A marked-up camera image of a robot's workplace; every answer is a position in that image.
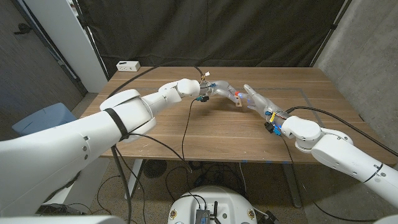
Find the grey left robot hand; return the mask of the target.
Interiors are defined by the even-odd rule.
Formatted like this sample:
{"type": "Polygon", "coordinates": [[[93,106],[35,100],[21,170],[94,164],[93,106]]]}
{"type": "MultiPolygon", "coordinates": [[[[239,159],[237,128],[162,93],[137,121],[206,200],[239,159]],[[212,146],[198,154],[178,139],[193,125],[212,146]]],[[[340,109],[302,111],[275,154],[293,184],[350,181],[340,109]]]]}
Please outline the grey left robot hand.
{"type": "Polygon", "coordinates": [[[200,84],[200,95],[220,95],[230,99],[234,103],[239,103],[239,100],[235,97],[236,92],[237,90],[224,80],[203,82],[200,84]]]}

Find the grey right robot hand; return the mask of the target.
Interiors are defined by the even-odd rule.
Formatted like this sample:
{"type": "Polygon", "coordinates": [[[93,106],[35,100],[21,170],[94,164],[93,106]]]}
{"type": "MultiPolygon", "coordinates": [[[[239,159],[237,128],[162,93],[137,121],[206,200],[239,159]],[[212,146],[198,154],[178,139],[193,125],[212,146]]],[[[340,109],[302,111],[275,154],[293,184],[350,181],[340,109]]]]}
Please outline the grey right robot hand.
{"type": "Polygon", "coordinates": [[[242,101],[247,101],[248,108],[257,111],[267,122],[281,126],[290,115],[275,105],[270,99],[257,93],[249,85],[245,84],[246,93],[238,93],[242,101]]]}

